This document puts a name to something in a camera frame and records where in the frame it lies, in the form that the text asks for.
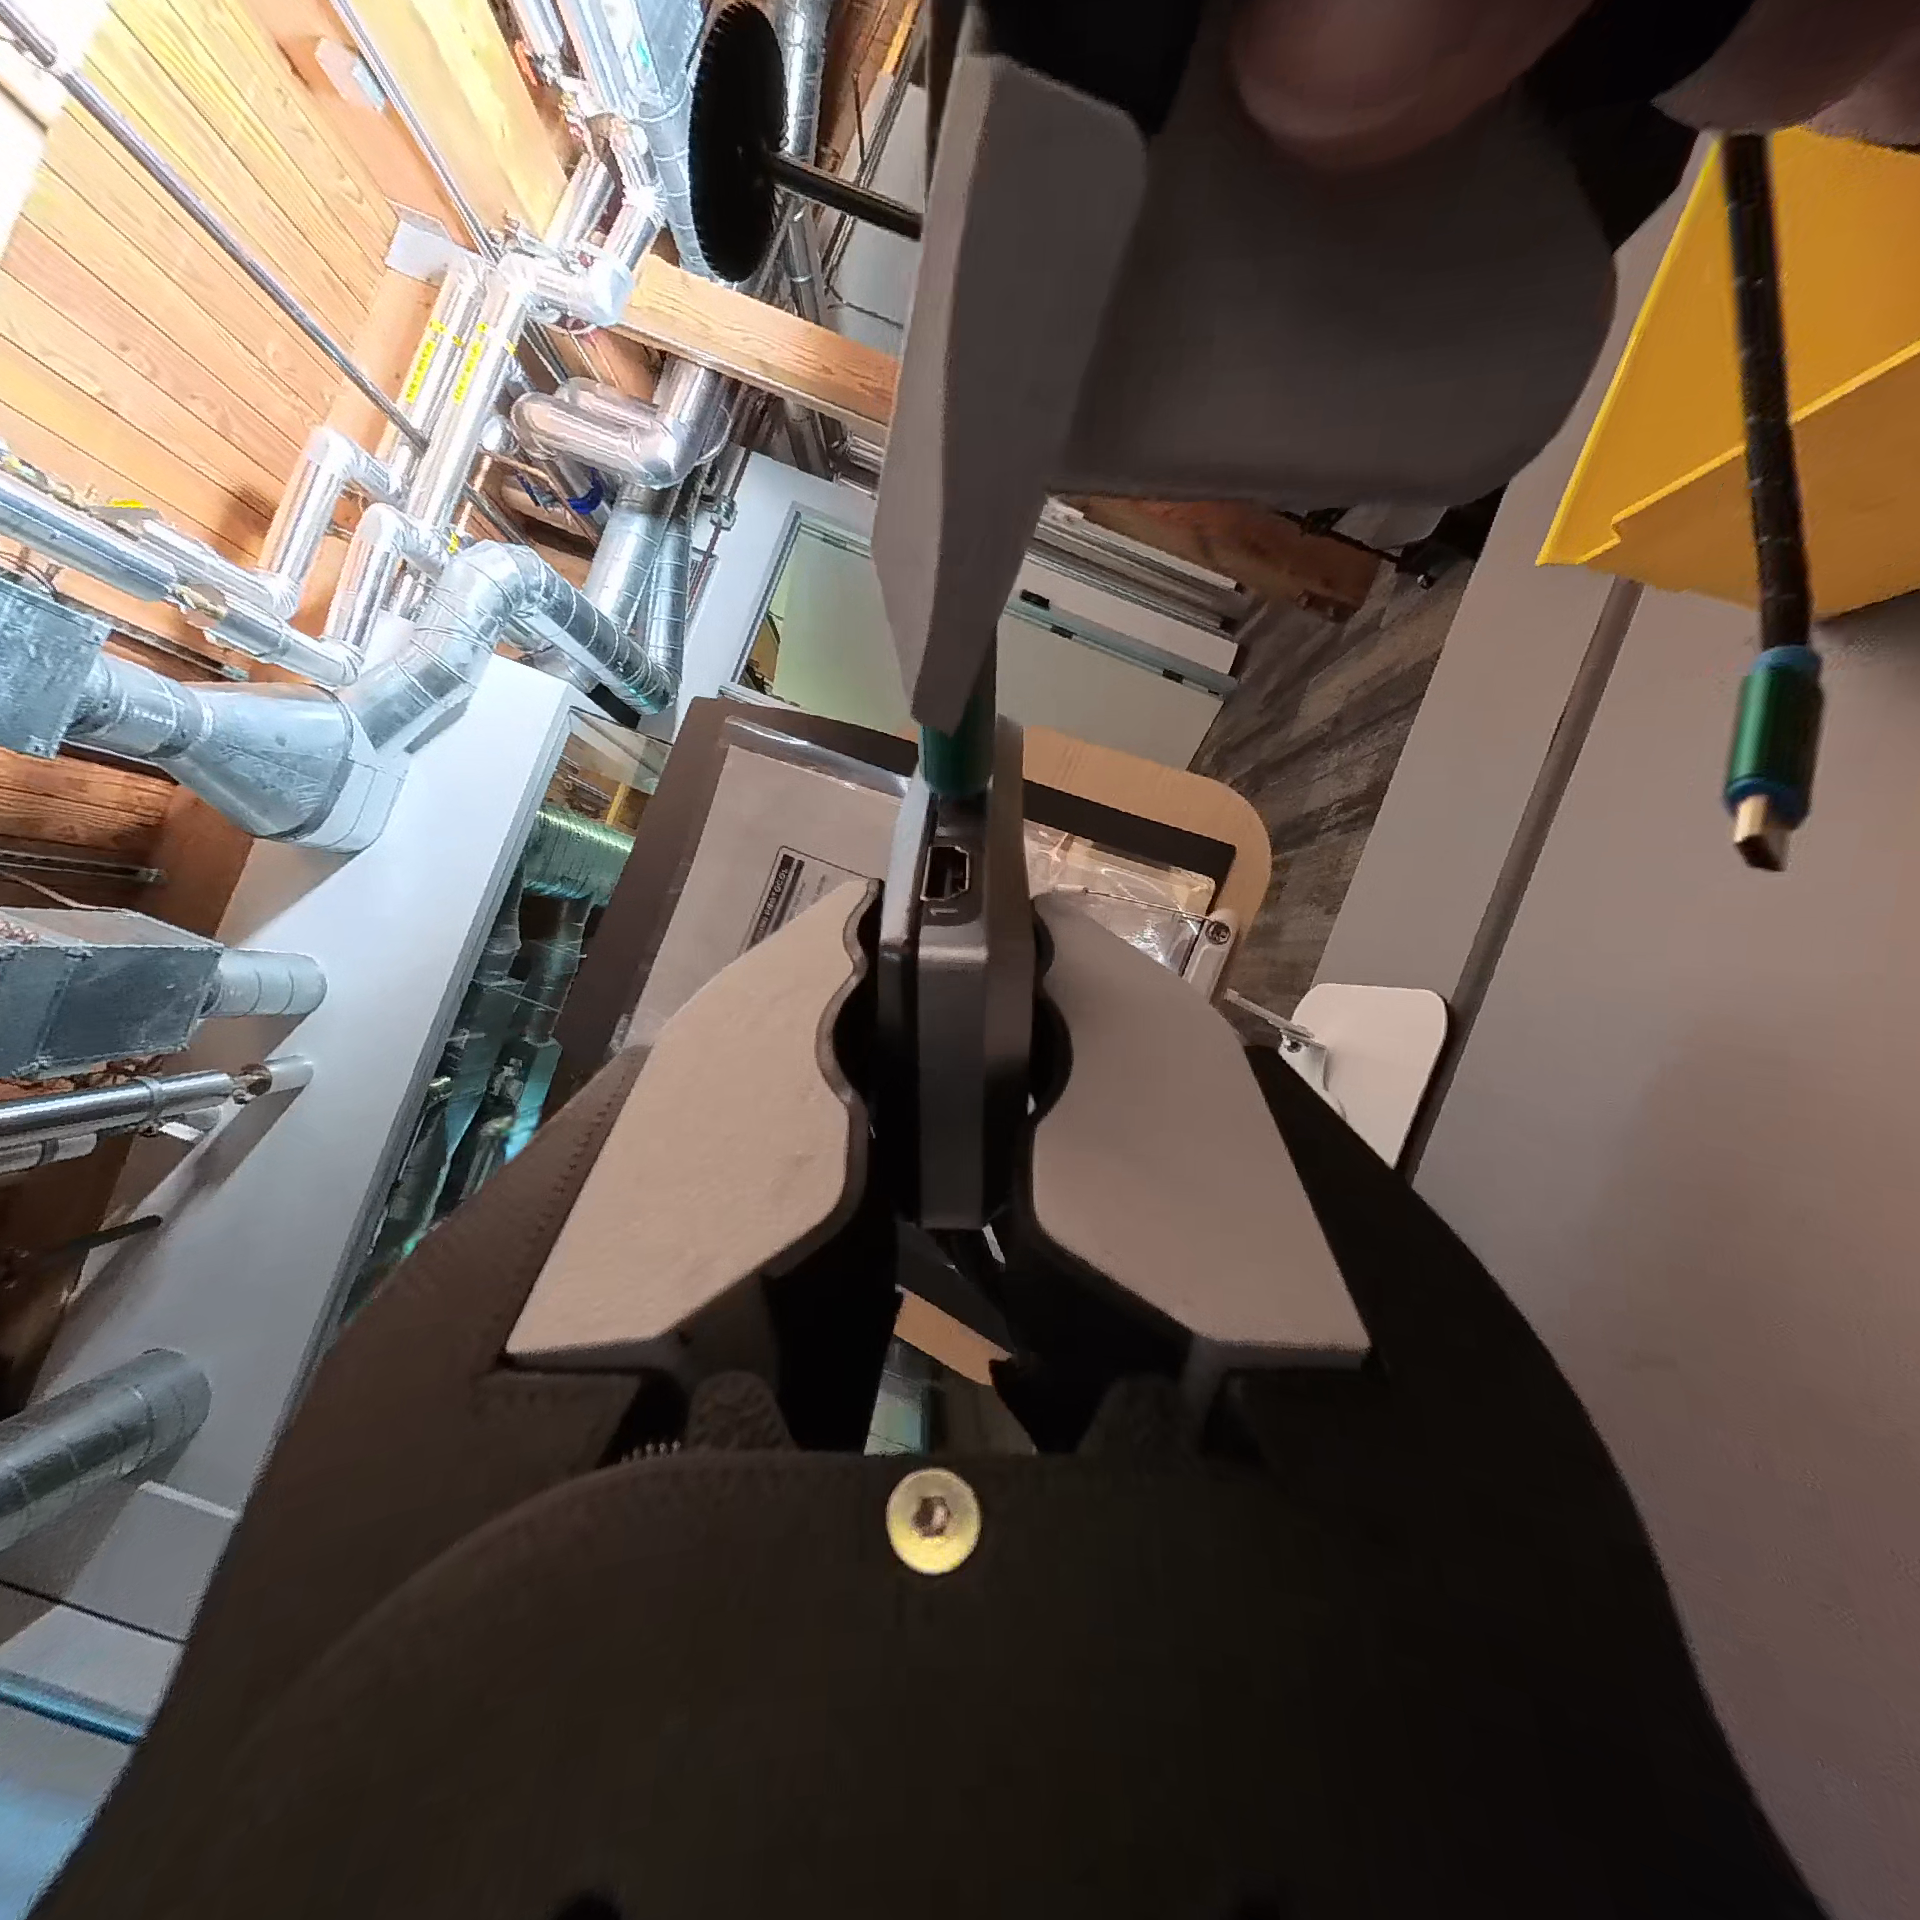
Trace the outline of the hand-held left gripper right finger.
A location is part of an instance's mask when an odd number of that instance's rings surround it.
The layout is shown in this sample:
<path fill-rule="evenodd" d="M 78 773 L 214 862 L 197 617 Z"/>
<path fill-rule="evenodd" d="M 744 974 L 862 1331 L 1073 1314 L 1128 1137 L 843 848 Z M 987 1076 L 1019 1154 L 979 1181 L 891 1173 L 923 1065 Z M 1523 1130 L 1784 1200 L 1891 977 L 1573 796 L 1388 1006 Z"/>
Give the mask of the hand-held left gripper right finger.
<path fill-rule="evenodd" d="M 1036 1093 L 1004 1217 L 1002 1394 L 1078 1445 L 1118 1385 L 1204 1425 L 1245 1376 L 1371 1354 L 1233 1025 L 1073 896 L 1037 902 Z"/>

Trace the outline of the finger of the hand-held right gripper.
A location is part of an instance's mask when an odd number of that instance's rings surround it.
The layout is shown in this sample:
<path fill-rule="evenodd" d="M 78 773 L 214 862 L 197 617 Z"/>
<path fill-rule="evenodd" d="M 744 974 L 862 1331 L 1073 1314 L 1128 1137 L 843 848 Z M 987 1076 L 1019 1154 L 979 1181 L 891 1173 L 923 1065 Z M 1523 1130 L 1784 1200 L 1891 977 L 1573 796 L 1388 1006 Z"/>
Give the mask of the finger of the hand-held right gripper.
<path fill-rule="evenodd" d="M 961 30 L 872 526 L 923 729 L 957 729 L 987 669 L 1144 187 L 1128 113 Z"/>

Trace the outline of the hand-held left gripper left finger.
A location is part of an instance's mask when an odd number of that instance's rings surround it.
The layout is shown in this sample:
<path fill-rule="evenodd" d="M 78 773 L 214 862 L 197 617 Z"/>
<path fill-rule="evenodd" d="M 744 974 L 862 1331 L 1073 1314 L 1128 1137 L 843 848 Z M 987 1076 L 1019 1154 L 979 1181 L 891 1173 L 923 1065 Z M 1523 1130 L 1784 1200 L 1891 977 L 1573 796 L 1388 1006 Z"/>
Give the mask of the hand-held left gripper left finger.
<path fill-rule="evenodd" d="M 805 1450 L 862 1451 L 896 1322 L 872 1120 L 834 1032 L 875 880 L 728 963 L 658 1032 L 507 1336 L 546 1376 L 758 1379 Z"/>

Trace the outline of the silver hdmi switch box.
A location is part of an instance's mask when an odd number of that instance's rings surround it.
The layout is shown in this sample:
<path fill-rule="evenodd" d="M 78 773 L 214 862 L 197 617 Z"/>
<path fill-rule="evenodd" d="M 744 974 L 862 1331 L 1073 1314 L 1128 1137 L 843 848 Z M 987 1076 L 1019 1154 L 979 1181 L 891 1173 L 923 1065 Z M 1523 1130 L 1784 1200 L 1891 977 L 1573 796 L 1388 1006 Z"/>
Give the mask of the silver hdmi switch box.
<path fill-rule="evenodd" d="M 985 697 L 922 734 L 881 886 L 874 1130 L 926 1233 L 985 1230 L 1013 1196 L 1037 980 L 1022 729 Z"/>

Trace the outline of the yellow storage bin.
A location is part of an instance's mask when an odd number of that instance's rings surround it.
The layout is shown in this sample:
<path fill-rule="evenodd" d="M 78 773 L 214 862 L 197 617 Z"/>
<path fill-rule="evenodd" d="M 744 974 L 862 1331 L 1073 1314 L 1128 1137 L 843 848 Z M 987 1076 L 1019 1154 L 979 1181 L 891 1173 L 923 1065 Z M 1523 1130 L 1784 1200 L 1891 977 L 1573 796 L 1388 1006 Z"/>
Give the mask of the yellow storage bin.
<path fill-rule="evenodd" d="M 1917 588 L 1917 157 L 1770 141 L 1813 613 Z M 1753 608 L 1737 307 L 1709 152 L 1539 562 Z"/>

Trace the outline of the person's right hand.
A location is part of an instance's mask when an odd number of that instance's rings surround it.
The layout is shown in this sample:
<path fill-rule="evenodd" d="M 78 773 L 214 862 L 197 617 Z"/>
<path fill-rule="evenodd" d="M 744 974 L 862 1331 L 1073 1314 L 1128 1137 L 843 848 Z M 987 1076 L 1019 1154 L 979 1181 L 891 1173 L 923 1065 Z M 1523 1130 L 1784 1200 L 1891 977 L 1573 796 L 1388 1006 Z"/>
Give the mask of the person's right hand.
<path fill-rule="evenodd" d="M 1400 161 L 1473 121 L 1539 56 L 1526 8 L 1248 2 L 1230 72 L 1248 120 L 1321 164 Z"/>

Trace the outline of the cluster of silver pipes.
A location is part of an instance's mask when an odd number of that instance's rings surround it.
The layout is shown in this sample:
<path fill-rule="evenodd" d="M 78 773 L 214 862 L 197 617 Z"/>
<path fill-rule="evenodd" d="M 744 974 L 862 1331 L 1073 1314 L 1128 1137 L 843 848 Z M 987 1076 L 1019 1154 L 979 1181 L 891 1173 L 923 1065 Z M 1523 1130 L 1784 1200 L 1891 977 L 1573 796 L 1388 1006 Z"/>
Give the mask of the cluster of silver pipes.
<path fill-rule="evenodd" d="M 317 436 L 300 486 L 275 522 L 277 552 L 298 554 L 317 513 L 345 484 L 370 499 L 328 606 L 321 653 L 345 684 L 372 691 L 370 645 L 408 572 L 427 579 L 400 636 L 438 651 L 413 657 L 425 707 L 458 704 L 425 672 L 459 678 L 469 657 L 502 641 L 562 657 L 578 684 L 601 684 L 638 713 L 673 713 L 681 697 L 691 520 L 700 476 L 730 443 L 736 384 L 691 362 L 669 365 L 638 401 L 573 378 L 507 408 L 521 334 L 538 323 L 610 324 L 634 294 L 643 256 L 669 230 L 696 270 L 707 259 L 691 226 L 691 77 L 702 5 L 521 5 L 560 33 L 560 77 L 588 106 L 588 153 L 545 240 L 443 286 L 413 372 L 422 374 L 422 445 L 366 459 Z M 569 585 L 521 544 L 456 548 L 450 517 L 485 436 L 506 421 L 534 454 L 613 484 L 585 588 Z"/>

